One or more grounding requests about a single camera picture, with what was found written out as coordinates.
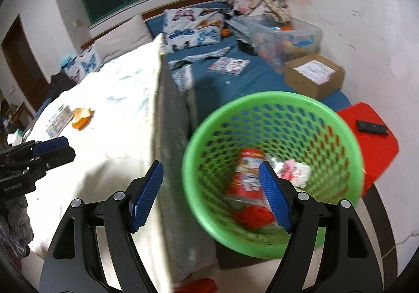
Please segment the blue white milk carton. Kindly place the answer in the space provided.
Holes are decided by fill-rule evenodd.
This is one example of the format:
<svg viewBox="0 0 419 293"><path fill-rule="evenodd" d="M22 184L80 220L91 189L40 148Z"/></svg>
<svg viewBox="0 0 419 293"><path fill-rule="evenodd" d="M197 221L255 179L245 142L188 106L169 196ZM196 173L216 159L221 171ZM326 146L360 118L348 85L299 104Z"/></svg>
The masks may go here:
<svg viewBox="0 0 419 293"><path fill-rule="evenodd" d="M62 105L58 112L48 121L46 133L49 139L59 137L73 117L73 110L68 105Z"/></svg>

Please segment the orange peel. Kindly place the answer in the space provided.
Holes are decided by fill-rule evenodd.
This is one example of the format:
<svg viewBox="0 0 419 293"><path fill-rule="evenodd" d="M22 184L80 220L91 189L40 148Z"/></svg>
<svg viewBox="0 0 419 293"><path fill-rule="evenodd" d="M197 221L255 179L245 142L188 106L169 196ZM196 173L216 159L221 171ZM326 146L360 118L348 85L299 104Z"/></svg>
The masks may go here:
<svg viewBox="0 0 419 293"><path fill-rule="evenodd" d="M82 130L93 117L93 111L90 108L76 108L73 111L72 127L75 130Z"/></svg>

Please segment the pink snack pouch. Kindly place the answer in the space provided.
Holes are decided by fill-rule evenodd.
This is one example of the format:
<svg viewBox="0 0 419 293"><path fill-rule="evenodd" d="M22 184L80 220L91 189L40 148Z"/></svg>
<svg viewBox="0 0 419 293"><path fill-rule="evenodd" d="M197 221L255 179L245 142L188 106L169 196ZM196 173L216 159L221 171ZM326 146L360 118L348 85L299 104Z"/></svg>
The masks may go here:
<svg viewBox="0 0 419 293"><path fill-rule="evenodd" d="M311 177L310 165L295 160L281 160L275 157L266 157L275 174L284 180L288 180L297 189L304 189Z"/></svg>

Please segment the red snack canister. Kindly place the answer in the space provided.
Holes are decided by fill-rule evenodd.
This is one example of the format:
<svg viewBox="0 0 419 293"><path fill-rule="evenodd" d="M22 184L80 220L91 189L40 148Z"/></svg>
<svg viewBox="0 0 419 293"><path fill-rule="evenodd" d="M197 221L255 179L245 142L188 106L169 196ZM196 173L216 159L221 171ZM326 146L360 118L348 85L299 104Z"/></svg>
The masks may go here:
<svg viewBox="0 0 419 293"><path fill-rule="evenodd" d="M229 182L225 199L240 204L263 205L264 193L258 179L260 164L265 161L264 152L244 148L239 155L234 175Z"/></svg>

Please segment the black clothing pile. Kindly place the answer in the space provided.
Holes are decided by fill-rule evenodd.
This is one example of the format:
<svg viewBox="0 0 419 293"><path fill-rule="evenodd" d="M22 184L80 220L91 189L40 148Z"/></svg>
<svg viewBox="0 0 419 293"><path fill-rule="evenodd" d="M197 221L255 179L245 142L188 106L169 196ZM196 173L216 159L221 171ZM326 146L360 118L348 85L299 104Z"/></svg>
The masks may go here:
<svg viewBox="0 0 419 293"><path fill-rule="evenodd" d="M54 100L64 91L68 91L75 87L77 82L70 79L65 71L60 71L57 74L51 76L51 82L48 84L46 89L46 98Z"/></svg>

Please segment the butterfly pillow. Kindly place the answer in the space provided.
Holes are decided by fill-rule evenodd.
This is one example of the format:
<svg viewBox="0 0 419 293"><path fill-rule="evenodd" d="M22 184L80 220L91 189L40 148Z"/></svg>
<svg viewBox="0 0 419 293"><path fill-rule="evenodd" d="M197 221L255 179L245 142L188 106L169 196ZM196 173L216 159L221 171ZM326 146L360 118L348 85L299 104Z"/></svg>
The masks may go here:
<svg viewBox="0 0 419 293"><path fill-rule="evenodd" d="M179 8L164 10L163 37L167 53L222 41L224 10L221 8Z"/></svg>
<svg viewBox="0 0 419 293"><path fill-rule="evenodd" d="M103 66L95 44L90 45L74 57L61 61L61 70L74 82L79 84L88 74L98 72Z"/></svg>

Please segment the white quilted table cover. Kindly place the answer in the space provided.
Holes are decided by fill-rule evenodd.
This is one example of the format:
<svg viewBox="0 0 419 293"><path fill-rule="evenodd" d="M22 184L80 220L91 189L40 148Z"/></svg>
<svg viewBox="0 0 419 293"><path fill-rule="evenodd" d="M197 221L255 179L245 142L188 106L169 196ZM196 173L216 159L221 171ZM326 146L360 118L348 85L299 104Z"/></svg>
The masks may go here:
<svg viewBox="0 0 419 293"><path fill-rule="evenodd" d="M75 159L49 171L27 195L34 237L30 249L44 258L70 202L100 202L142 177L154 161L158 85L163 39L156 37L88 74L77 86L47 106L31 131L36 141L48 139L49 120L61 106L92 112L81 130L66 126L62 136Z"/></svg>

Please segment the red plastic stool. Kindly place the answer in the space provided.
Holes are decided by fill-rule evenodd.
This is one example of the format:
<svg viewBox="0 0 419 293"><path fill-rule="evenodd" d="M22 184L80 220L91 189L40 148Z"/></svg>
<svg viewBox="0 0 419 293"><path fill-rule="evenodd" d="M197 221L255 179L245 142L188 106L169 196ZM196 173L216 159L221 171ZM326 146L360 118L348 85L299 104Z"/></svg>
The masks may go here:
<svg viewBox="0 0 419 293"><path fill-rule="evenodd" d="M339 110L337 114L351 128L361 149L364 174L362 195L364 196L396 158L399 152L398 141L378 113L366 103L359 102ZM360 131L357 121L365 121L374 126L384 126L387 134Z"/></svg>

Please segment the black remote control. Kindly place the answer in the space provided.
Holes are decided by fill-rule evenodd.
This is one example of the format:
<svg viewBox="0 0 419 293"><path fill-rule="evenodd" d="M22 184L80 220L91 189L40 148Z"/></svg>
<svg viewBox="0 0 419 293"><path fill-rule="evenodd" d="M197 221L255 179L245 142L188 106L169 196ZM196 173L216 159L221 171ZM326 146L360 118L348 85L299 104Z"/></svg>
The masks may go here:
<svg viewBox="0 0 419 293"><path fill-rule="evenodd" d="M369 133L372 135L388 135L387 126L379 123L356 120L356 128L359 132L362 133Z"/></svg>

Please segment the green plastic waste basket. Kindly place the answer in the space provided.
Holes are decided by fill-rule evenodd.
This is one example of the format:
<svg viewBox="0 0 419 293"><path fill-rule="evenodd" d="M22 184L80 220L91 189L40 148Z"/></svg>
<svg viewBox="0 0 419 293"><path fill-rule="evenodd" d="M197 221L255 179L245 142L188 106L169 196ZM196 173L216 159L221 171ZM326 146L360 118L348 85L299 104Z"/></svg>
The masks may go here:
<svg viewBox="0 0 419 293"><path fill-rule="evenodd" d="M211 237L255 258L281 258L296 225L299 195L324 204L358 202L361 148L344 120L307 96L247 95L217 109L196 129L182 165L189 207ZM275 221L250 230L228 197L260 194Z"/></svg>

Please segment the beige cushion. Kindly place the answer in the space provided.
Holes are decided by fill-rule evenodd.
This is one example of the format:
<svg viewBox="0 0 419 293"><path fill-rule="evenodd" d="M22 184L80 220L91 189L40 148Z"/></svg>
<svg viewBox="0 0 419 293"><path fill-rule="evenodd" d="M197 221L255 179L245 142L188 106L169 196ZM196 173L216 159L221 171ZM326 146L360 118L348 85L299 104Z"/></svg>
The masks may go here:
<svg viewBox="0 0 419 293"><path fill-rule="evenodd" d="M111 30L95 41L95 47L103 63L153 41L150 30L141 15Z"/></svg>

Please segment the blue sofa mattress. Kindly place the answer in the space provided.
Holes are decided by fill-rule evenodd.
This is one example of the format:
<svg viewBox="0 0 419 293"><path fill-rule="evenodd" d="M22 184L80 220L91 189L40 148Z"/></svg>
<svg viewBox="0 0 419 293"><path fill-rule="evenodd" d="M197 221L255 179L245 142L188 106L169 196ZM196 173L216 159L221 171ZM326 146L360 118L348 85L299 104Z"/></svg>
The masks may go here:
<svg viewBox="0 0 419 293"><path fill-rule="evenodd" d="M190 55L228 47L228 57L247 59L250 63L239 75L210 70L215 58L183 63L177 69L163 71L159 104L163 110L160 123L165 130L179 129L191 135L213 111L235 99L263 91L294 92L285 84L283 74L277 73L260 57L239 51L236 41L237 37L233 35L216 45L194 47L167 55L169 62L180 61Z"/></svg>

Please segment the right butterfly pillow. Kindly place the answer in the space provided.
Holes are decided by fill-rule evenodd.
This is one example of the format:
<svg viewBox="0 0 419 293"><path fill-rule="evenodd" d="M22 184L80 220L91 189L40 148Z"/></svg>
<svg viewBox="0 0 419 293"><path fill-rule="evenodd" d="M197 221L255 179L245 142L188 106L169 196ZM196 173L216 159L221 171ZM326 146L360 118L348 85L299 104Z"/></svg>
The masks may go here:
<svg viewBox="0 0 419 293"><path fill-rule="evenodd" d="M224 10L221 8L179 8L164 10L163 37L167 53L222 41Z"/></svg>

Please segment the colourful picture book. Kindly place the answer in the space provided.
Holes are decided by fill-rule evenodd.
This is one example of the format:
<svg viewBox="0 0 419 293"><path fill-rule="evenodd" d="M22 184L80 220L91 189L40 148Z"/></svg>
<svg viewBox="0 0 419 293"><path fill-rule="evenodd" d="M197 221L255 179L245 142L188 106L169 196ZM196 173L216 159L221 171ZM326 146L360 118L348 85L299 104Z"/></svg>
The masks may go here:
<svg viewBox="0 0 419 293"><path fill-rule="evenodd" d="M221 57L214 64L209 66L207 70L211 72L239 76L250 64L250 62L251 61L247 59Z"/></svg>

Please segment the cow plush toy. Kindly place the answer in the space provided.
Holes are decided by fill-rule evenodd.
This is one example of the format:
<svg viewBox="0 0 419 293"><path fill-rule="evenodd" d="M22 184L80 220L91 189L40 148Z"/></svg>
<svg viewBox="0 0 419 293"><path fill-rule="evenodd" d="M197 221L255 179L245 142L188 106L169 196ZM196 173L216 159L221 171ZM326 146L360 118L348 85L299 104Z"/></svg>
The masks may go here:
<svg viewBox="0 0 419 293"><path fill-rule="evenodd" d="M247 16L251 12L251 0L217 0L229 6L230 16Z"/></svg>

